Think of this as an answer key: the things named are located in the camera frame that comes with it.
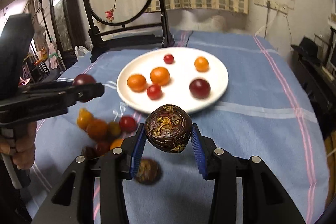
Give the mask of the person left hand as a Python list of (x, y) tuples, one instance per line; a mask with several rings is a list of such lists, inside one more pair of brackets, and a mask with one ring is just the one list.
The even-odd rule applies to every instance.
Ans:
[(13, 163), (18, 169), (28, 170), (35, 161), (37, 122), (21, 125), (16, 129), (16, 153), (13, 155)]

